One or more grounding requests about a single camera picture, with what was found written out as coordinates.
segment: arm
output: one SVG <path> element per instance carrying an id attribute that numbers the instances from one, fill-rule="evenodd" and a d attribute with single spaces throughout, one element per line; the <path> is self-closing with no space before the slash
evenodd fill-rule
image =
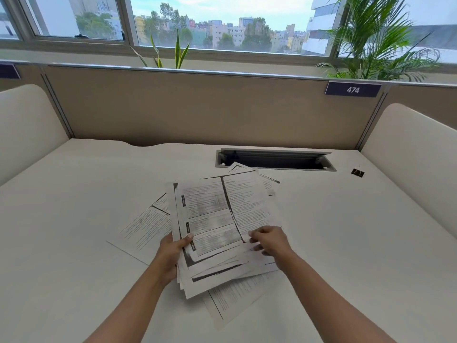
<path id="1" fill-rule="evenodd" d="M 324 343 L 395 343 L 382 329 L 346 301 L 290 248 L 277 226 L 249 232 L 254 250 L 275 258 Z"/>
<path id="2" fill-rule="evenodd" d="M 160 242 L 159 250 L 143 275 L 116 309 L 91 334 L 85 343 L 140 343 L 148 328 L 155 305 L 164 287 L 176 278 L 180 251 L 192 235 L 173 242 L 171 233 Z"/>

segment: blue sign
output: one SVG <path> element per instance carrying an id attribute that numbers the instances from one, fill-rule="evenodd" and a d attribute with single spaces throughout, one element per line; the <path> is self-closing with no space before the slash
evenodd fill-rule
<path id="1" fill-rule="evenodd" d="M 0 63 L 0 78 L 20 80 L 20 75 L 12 63 Z"/>
<path id="2" fill-rule="evenodd" d="M 376 97 L 381 84 L 328 82 L 326 95 Z"/>

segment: person's right hand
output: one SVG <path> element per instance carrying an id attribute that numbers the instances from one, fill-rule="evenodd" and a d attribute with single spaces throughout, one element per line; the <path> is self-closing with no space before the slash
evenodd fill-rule
<path id="1" fill-rule="evenodd" d="M 259 245 L 254 247 L 254 250 L 263 250 L 262 254 L 274 257 L 279 269 L 284 266 L 289 257 L 295 254 L 290 248 L 286 234 L 278 226 L 262 226 L 256 230 L 249 231 L 248 234 L 250 243 L 260 242 Z"/>

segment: desk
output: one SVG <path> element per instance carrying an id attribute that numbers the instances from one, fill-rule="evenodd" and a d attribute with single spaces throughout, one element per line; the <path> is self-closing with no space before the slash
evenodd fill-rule
<path id="1" fill-rule="evenodd" d="M 223 173 L 220 147 L 71 139 L 0 187 L 0 341 L 84 340 L 145 270 L 107 236 L 166 181 Z M 337 172 L 261 171 L 292 247 L 399 342 L 455 341 L 457 241 L 361 153 L 331 151 Z M 173 282 L 143 341 L 321 340 L 284 279 L 220 332 Z"/>

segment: cubicle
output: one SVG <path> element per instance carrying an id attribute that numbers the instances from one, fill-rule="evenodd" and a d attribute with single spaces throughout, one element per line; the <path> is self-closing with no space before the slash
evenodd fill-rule
<path id="1" fill-rule="evenodd" d="M 325 95 L 328 79 L 94 65 L 17 63 L 67 133 L 160 143 L 361 149 L 383 110 L 402 103 L 457 128 L 457 86 L 379 82 L 376 97 Z"/>

